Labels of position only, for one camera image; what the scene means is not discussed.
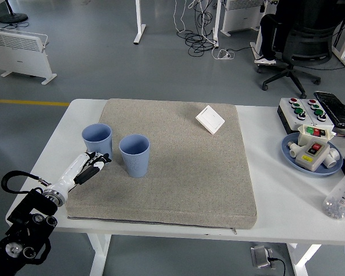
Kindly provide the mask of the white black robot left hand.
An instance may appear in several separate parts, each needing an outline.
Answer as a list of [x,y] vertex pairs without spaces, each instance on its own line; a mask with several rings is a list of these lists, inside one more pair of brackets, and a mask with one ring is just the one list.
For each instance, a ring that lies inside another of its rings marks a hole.
[[111,162],[109,154],[85,152],[80,154],[65,170],[55,184],[50,184],[43,194],[55,197],[62,203],[66,202],[68,193],[77,184],[81,185],[101,171],[105,164]]

